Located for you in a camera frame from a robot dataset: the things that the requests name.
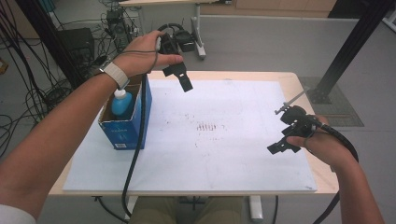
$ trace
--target bottle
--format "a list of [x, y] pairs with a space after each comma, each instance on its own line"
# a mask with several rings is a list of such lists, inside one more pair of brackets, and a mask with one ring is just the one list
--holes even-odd
[[132, 94], [126, 90], [114, 91], [111, 112], [118, 120], [131, 119], [131, 116], [134, 113], [134, 97]]

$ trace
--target black pole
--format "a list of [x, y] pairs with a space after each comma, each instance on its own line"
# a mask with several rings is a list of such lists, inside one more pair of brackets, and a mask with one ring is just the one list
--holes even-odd
[[374, 0], [363, 13], [355, 28], [338, 51], [327, 72], [315, 89], [308, 91], [312, 104], [330, 104], [329, 93], [335, 83], [347, 70], [361, 47], [373, 33], [390, 9], [393, 0]]
[[77, 70], [65, 48], [62, 40], [58, 36], [58, 31], [52, 23], [49, 15], [40, 5], [39, 0], [15, 0], [27, 20], [32, 24], [35, 31], [40, 36], [41, 41], [46, 45], [50, 55], [59, 65], [64, 75], [69, 80], [73, 89], [81, 85], [85, 78]]

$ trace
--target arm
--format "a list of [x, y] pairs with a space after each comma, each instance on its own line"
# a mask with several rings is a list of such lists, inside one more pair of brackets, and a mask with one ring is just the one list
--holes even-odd
[[[160, 32], [136, 38], [126, 50], [154, 50]], [[158, 55], [156, 65], [180, 63], [181, 56]], [[113, 63], [128, 77], [147, 73], [155, 53], [121, 54]], [[53, 109], [0, 164], [0, 204], [38, 218], [52, 185], [73, 156], [116, 82], [92, 77]]]
[[340, 187], [343, 223], [385, 223], [363, 170], [337, 139], [318, 130], [305, 145], [302, 137], [293, 136], [287, 140], [295, 146], [308, 147], [312, 154], [334, 169]]

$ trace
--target white watch strap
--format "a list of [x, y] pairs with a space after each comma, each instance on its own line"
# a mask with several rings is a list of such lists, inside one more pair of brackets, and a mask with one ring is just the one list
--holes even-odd
[[110, 63], [103, 70], [109, 76], [111, 76], [119, 85], [119, 90], [123, 90], [126, 85], [129, 83], [129, 78], [125, 75], [125, 73], [114, 63]]

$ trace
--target forearm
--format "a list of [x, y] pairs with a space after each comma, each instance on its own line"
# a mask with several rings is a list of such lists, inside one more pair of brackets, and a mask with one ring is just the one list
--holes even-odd
[[[0, 203], [21, 206], [7, 199], [46, 195], [116, 87], [106, 74], [93, 77], [51, 111], [1, 164]], [[19, 193], [23, 197], [9, 196]], [[39, 211], [22, 209], [38, 217]]]
[[361, 167], [352, 161], [343, 169], [337, 169], [336, 173], [343, 223], [384, 223]]

